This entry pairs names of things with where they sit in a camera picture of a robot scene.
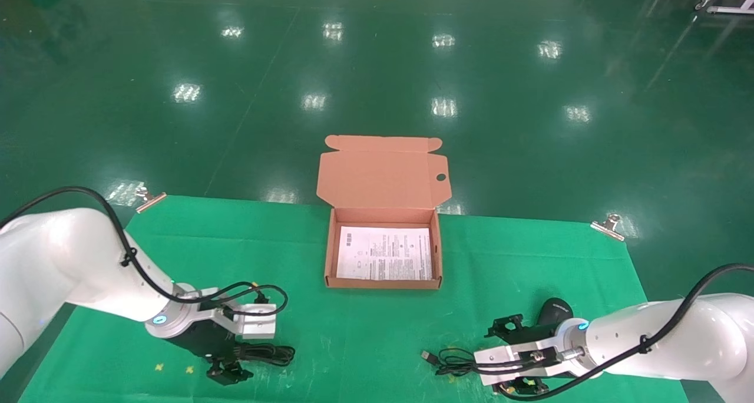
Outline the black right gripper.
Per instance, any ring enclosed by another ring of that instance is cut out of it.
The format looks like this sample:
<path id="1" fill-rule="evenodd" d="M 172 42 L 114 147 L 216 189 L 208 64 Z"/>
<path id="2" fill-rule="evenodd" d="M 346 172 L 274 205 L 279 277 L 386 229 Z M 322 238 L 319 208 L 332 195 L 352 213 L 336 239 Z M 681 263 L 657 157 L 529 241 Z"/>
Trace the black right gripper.
<path id="1" fill-rule="evenodd" d="M 523 315 L 520 313 L 495 319 L 487 329 L 484 338 L 511 341 L 512 346 L 517 351 L 535 351 L 551 346 L 545 345 L 543 347 L 541 342 L 554 338 L 560 327 L 559 323 L 525 327 L 522 321 Z M 494 384 L 492 391 L 495 395 L 503 396 L 534 396 L 545 394 L 550 391 L 550 388 L 538 377 L 517 377 L 512 381 Z"/>

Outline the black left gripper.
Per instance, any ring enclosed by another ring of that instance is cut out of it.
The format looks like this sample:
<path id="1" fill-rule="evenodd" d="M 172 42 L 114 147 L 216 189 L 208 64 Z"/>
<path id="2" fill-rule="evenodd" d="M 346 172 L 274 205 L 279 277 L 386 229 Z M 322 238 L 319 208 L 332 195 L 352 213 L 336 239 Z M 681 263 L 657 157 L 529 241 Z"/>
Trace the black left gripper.
<path id="1" fill-rule="evenodd" d="M 253 378 L 253 372 L 248 371 L 243 367 L 242 361 L 237 360 L 236 335 L 213 320 L 192 322 L 185 330 L 168 338 L 167 341 L 197 357 L 231 361 L 231 370 L 224 367 L 221 361 L 210 362 L 206 376 L 221 386 L 231 386 Z"/>

